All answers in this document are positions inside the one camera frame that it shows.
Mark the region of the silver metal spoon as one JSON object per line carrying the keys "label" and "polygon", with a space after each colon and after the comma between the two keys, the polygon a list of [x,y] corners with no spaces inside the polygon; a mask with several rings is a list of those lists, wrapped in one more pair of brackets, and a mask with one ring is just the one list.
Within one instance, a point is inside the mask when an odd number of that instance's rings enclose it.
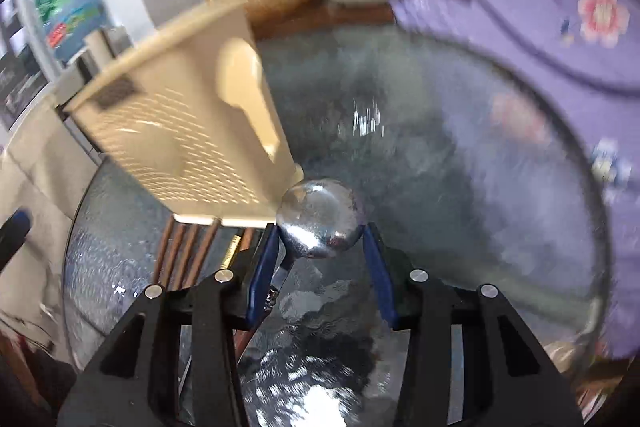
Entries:
{"label": "silver metal spoon", "polygon": [[288,189],[276,217],[277,263],[271,277],[265,311],[276,305],[289,277],[311,277],[318,288],[333,260],[358,243],[364,229],[359,197],[344,183],[329,179],[304,180]]}

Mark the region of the cream plastic utensil holder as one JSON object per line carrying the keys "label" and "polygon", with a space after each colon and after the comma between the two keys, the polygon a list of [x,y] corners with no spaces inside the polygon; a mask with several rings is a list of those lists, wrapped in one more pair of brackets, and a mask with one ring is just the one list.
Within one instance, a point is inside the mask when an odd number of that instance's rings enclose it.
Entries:
{"label": "cream plastic utensil holder", "polygon": [[82,131],[177,221],[262,228],[303,179],[244,0],[185,12],[111,61],[70,102]]}

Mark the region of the beige curtain cloth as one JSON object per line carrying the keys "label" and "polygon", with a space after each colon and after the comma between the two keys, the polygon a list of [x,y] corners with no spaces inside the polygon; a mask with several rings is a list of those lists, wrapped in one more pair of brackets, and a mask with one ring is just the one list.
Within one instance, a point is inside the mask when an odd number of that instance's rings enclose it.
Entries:
{"label": "beige curtain cloth", "polygon": [[17,209],[32,227],[1,273],[1,327],[69,362],[62,275],[70,230],[102,158],[47,95],[32,104],[1,152],[1,218]]}

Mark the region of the round glass table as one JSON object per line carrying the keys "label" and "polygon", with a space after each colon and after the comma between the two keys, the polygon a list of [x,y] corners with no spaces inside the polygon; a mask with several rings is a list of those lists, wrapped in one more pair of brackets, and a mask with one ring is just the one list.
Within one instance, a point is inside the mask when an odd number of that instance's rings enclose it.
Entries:
{"label": "round glass table", "polygon": [[[395,26],[271,38],[259,55],[310,179],[360,197],[384,242],[460,287],[497,286],[577,383],[612,260],[588,161],[507,70]],[[388,426],[409,336],[378,313],[360,249],[295,263],[239,373],[254,426]]]}

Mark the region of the water dispenser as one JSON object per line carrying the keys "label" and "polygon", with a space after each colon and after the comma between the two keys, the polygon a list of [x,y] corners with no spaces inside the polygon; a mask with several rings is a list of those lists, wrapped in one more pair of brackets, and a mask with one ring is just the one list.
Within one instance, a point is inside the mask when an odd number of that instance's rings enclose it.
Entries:
{"label": "water dispenser", "polygon": [[103,158],[102,150],[92,142],[86,132],[70,116],[72,98],[99,75],[102,69],[119,54],[130,48],[131,40],[122,26],[100,27],[84,39],[84,46],[63,69],[54,87],[54,109],[65,128],[96,164]]}

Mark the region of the wooden counter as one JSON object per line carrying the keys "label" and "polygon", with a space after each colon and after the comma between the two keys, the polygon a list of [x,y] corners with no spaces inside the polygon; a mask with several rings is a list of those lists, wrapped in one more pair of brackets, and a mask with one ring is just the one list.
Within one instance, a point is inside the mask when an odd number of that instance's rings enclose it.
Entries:
{"label": "wooden counter", "polygon": [[257,41],[287,37],[302,32],[340,26],[393,25],[395,17],[388,3],[372,6],[341,6],[332,3],[303,6],[299,11],[278,20],[253,24]]}

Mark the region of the purple floral cloth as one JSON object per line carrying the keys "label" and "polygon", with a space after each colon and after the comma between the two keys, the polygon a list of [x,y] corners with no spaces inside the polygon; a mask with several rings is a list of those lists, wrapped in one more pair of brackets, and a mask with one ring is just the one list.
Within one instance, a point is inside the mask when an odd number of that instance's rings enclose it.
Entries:
{"label": "purple floral cloth", "polygon": [[639,0],[392,0],[399,25],[506,65],[559,109],[585,145],[612,228],[604,340],[639,350]]}

